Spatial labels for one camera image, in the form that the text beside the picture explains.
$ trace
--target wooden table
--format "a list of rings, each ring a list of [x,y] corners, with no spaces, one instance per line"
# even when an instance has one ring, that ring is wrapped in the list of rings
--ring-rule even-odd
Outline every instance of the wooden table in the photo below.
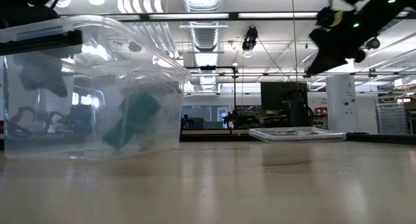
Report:
[[[183,143],[105,162],[0,158],[0,223],[415,224],[416,147]]]

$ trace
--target transparent plastic bin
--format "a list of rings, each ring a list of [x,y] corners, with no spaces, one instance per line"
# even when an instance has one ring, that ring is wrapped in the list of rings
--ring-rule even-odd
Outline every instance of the transparent plastic bin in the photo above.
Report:
[[[178,147],[190,73],[128,26],[74,16],[0,30],[0,41],[74,30],[82,45],[5,56],[6,156],[99,160]]]
[[[282,127],[270,129],[250,129],[250,136],[264,142],[315,142],[345,140],[346,134],[316,127]]]

